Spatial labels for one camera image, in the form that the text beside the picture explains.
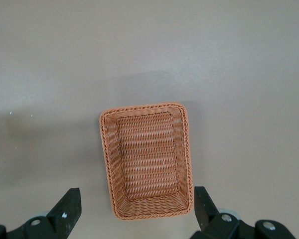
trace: gray floor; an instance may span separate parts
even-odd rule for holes
[[[299,238],[299,1],[0,0],[0,224],[80,187],[70,239],[189,238],[194,212],[110,207],[100,113],[166,101],[188,109],[194,184]]]

